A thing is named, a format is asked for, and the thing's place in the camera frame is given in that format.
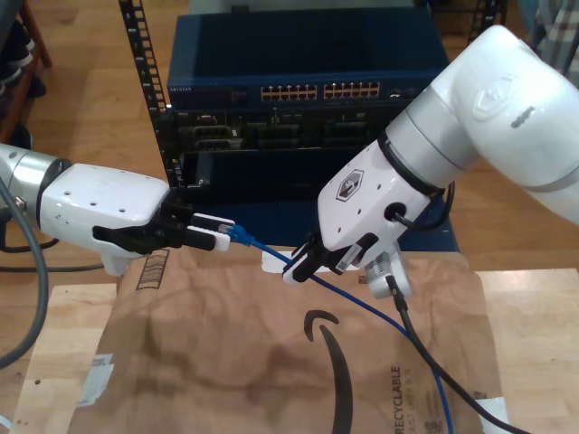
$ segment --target electronic equipment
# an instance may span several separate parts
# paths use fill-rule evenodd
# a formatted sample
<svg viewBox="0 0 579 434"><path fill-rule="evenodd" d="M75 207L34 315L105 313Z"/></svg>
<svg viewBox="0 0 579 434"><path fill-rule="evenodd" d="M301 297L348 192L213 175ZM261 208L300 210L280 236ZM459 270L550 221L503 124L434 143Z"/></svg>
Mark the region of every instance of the electronic equipment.
<svg viewBox="0 0 579 434"><path fill-rule="evenodd" d="M423 9L180 16L167 87L185 197L314 200L447 64Z"/></svg>

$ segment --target gray cable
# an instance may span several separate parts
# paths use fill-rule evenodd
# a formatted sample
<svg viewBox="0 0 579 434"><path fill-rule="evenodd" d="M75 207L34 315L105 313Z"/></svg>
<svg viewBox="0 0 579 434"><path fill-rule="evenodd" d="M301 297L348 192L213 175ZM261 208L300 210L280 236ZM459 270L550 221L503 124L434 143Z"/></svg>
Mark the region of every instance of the gray cable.
<svg viewBox="0 0 579 434"><path fill-rule="evenodd" d="M14 363L30 350L43 329L44 320L46 319L46 311L48 310L48 269L46 268L46 262L44 261L43 251L40 248L38 240L34 237L32 228L28 224L22 211L20 211L14 203L14 198L8 191L8 187L6 187L2 178L0 178L0 196L4 199L8 210L12 213L18 226L20 226L28 245L30 246L30 251L33 253L36 270L38 272L38 303L36 305L34 321L22 342L13 350L0 356L0 369L2 369Z"/></svg>

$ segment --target brown paper bag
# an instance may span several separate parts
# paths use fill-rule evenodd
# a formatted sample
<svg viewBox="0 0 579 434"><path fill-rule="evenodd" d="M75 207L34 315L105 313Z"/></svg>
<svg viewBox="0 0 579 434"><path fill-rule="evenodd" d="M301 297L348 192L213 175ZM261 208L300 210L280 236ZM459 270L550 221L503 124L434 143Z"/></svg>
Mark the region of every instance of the brown paper bag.
<svg viewBox="0 0 579 434"><path fill-rule="evenodd" d="M286 285L260 252L236 247L131 265L98 350L113 354L113 374L70 433L447 432L432 372L400 332L314 282ZM408 269L424 345L475 397L501 396L478 276L451 260ZM399 319L363 272L322 277ZM479 416L447 394L456 432L480 434Z"/></svg>

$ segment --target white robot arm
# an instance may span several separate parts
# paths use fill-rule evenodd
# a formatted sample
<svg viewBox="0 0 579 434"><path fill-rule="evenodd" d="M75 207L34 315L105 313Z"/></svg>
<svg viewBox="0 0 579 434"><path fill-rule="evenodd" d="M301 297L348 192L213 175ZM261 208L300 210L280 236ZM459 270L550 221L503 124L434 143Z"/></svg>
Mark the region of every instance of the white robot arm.
<svg viewBox="0 0 579 434"><path fill-rule="evenodd" d="M223 226L234 222L194 213L160 179L8 145L0 146L0 176L34 227L99 251L114 276L131 259L164 247L229 248Z"/></svg>
<svg viewBox="0 0 579 434"><path fill-rule="evenodd" d="M366 267L377 297L410 286L396 241L480 156L546 207L579 223L579 90L504 27L482 34L323 188L319 232L284 279L320 266Z"/></svg>

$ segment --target label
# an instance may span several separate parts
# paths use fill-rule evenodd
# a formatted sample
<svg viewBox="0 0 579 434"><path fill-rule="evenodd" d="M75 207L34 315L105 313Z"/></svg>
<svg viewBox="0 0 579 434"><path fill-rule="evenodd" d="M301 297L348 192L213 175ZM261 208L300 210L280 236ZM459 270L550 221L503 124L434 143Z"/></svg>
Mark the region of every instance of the label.
<svg viewBox="0 0 579 434"><path fill-rule="evenodd" d="M168 259L169 250L167 249L154 251L147 256L141 277L138 278L136 290L161 288L161 280L163 280Z"/></svg>
<svg viewBox="0 0 579 434"><path fill-rule="evenodd" d="M109 364L112 354L97 354L92 359L92 366L87 375L79 407L87 407L95 403L100 395L107 389L110 375L115 367Z"/></svg>
<svg viewBox="0 0 579 434"><path fill-rule="evenodd" d="M507 414L507 404L505 403L505 397L500 396L498 398L489 398L487 400L477 400L480 406L492 414L495 418L502 420L503 422L508 422ZM502 428L494 426L492 423L484 419L482 416L480 421L482 422L482 432L485 434L504 434L507 431Z"/></svg>
<svg viewBox="0 0 579 434"><path fill-rule="evenodd" d="M356 258L356 256L358 256L358 253L360 253L360 251L362 251L361 246L358 246L357 244L352 244L352 247L348 249L348 251L344 255L344 258L342 258L342 260L340 260L336 265L336 269L341 271L342 273L346 271L346 269L349 267L352 261Z"/></svg>

